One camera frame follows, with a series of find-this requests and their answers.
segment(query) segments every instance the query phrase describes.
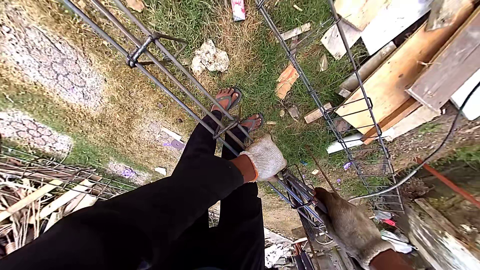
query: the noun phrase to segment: hand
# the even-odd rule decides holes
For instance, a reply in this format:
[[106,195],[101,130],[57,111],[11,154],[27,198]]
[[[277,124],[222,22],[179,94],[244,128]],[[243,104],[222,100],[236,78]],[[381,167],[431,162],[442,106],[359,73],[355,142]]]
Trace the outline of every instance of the hand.
[[252,162],[255,169],[254,181],[270,178],[287,165],[287,160],[268,133],[254,140],[240,155],[246,155]]
[[315,188],[315,197],[325,204],[328,214],[315,208],[327,228],[328,234],[360,265],[369,269],[370,261],[379,253],[393,248],[380,237],[375,223],[361,213],[356,206],[321,187]]

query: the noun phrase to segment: plywood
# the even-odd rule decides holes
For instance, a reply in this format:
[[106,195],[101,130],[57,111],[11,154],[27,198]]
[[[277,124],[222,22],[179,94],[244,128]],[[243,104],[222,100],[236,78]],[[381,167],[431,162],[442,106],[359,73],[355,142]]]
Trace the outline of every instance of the plywood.
[[[421,73],[424,67],[421,63],[428,63],[432,59],[472,10],[471,4],[466,6],[453,25],[435,31],[425,32],[426,24],[423,24],[365,81],[364,89],[372,100],[372,111],[377,122],[392,114],[410,98],[405,89]],[[364,126],[372,125],[373,121],[369,111],[365,110],[367,104],[362,98],[362,91],[355,90],[336,112],[364,134],[370,130],[370,127]]]
[[[361,31],[355,29],[343,20],[340,20],[338,25],[340,25],[345,32],[345,38],[347,39],[348,47],[351,48],[353,44],[359,40]],[[338,27],[335,24],[325,32],[324,36],[322,37],[322,44],[337,60],[342,58],[347,53],[347,49],[345,49],[345,45],[343,45],[342,37],[340,36]]]
[[388,5],[389,2],[390,0],[336,0],[335,9],[348,24],[363,31],[383,5]]
[[441,108],[480,68],[479,13],[477,8],[432,61],[434,64],[407,90],[423,105],[434,110]]
[[452,25],[461,7],[458,0],[433,0],[427,31]]
[[363,30],[361,38],[370,55],[380,50],[430,10],[432,0],[392,0]]
[[[378,122],[378,126],[382,131],[385,131],[392,126],[394,126],[396,123],[398,123],[400,120],[404,119],[407,117],[410,113],[412,113],[416,108],[420,107],[420,103],[416,101],[414,98],[409,98],[405,103],[400,105],[398,109],[393,111],[390,115],[385,117],[383,120]],[[364,144],[369,144],[373,140],[375,140],[378,137],[377,135],[377,129],[373,126],[370,128],[367,133],[365,133],[362,137],[362,141]]]

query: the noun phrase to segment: rock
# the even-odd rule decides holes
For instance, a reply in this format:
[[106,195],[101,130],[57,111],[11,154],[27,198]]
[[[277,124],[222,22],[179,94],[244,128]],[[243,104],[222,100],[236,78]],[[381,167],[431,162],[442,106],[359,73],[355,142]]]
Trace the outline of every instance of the rock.
[[195,76],[199,76],[205,68],[209,71],[226,72],[230,65],[227,52],[217,49],[211,39],[204,42],[194,54],[190,68]]

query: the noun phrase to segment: wooden board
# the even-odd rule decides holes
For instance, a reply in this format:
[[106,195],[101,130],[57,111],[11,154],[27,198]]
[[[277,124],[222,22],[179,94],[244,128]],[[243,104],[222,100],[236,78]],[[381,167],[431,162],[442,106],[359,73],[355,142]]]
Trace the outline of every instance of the wooden board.
[[[412,85],[423,69],[421,62],[428,63],[456,29],[467,19],[473,7],[470,4],[462,9],[461,15],[457,17],[451,26],[425,32],[423,24],[413,33],[392,55],[364,82],[364,89],[372,100],[373,115],[377,122],[392,114],[410,95],[404,90]],[[353,102],[339,107],[336,112],[339,116],[350,113],[344,119],[352,126],[359,128],[361,133],[366,133],[373,121],[367,109],[363,94],[360,89],[345,100],[345,103]]]
[[[420,107],[420,103],[414,98],[409,98],[407,99],[407,101],[405,101],[405,103],[400,105],[398,109],[396,109],[390,115],[378,122],[378,126],[382,131],[385,131],[398,123],[403,118],[405,118],[407,115],[412,113],[418,107]],[[369,131],[367,131],[367,133],[363,135],[362,141],[364,144],[369,144],[377,137],[377,129],[375,127],[372,127]]]
[[351,26],[363,31],[377,16],[377,13],[390,0],[336,0],[335,9],[338,15]]
[[452,25],[461,5],[458,0],[433,0],[427,31]]
[[[361,31],[355,29],[343,20],[340,20],[338,24],[345,32],[348,47],[351,48],[353,44],[355,44],[355,42],[359,40]],[[347,49],[345,49],[345,46],[343,45],[342,37],[340,36],[340,33],[338,32],[338,27],[336,25],[332,25],[325,32],[324,36],[322,37],[322,44],[337,60],[342,58],[347,53]]]
[[[324,108],[327,109],[327,110],[331,109],[332,105],[330,104],[330,102],[328,102],[324,105]],[[324,114],[320,111],[320,109],[316,108],[316,109],[311,110],[309,113],[307,113],[303,118],[305,119],[305,122],[307,122],[307,124],[309,124],[309,123],[319,119],[323,115]]]
[[[365,81],[368,76],[370,76],[384,61],[387,59],[393,51],[395,51],[396,46],[393,41],[390,41],[385,47],[383,47],[380,51],[378,51],[375,55],[370,57],[368,61],[366,61],[360,68],[359,68],[359,75],[362,81]],[[359,81],[355,73],[350,75],[340,86],[338,87],[339,90],[336,91],[339,95],[346,95],[348,96],[355,91],[360,86]]]
[[440,110],[433,111],[426,106],[420,106],[418,109],[414,110],[404,119],[400,120],[394,126],[386,131],[391,135],[385,137],[387,141],[393,141],[393,139],[409,132],[410,130],[431,121],[433,118],[440,116]]
[[[473,90],[473,88],[480,82],[480,69],[478,69],[450,98],[453,104],[460,108],[465,102],[465,99]],[[477,89],[472,94],[465,107],[462,110],[462,114],[470,121],[477,119],[480,116],[480,89]]]
[[282,33],[281,36],[283,38],[283,40],[287,40],[287,39],[290,39],[292,37],[296,37],[298,35],[300,35],[301,33],[303,32],[307,32],[309,31],[311,28],[311,24],[310,23],[306,23],[304,25],[301,25],[299,27],[296,27],[296,28],[293,28],[292,30],[290,31],[287,31],[285,33]]
[[370,55],[416,22],[430,10],[432,0],[392,0],[363,30],[361,38]]
[[434,110],[441,108],[480,68],[479,13],[480,8],[477,8],[432,61],[434,64],[407,90],[423,105]]

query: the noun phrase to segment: white board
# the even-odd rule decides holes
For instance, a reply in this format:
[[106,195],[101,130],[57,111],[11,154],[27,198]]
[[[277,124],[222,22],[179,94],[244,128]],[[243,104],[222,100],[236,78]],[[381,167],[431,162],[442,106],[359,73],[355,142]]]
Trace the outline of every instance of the white board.
[[[453,102],[453,104],[455,104],[457,108],[460,108],[467,96],[479,82],[480,69],[477,69],[477,71],[466,82],[464,82],[463,85],[460,86],[460,88],[455,93],[453,93],[450,100]],[[463,115],[465,115],[465,117],[470,121],[477,119],[480,116],[479,104],[480,89],[477,89],[463,108]]]
[[416,22],[430,10],[433,0],[392,0],[363,30],[361,38],[370,55]]

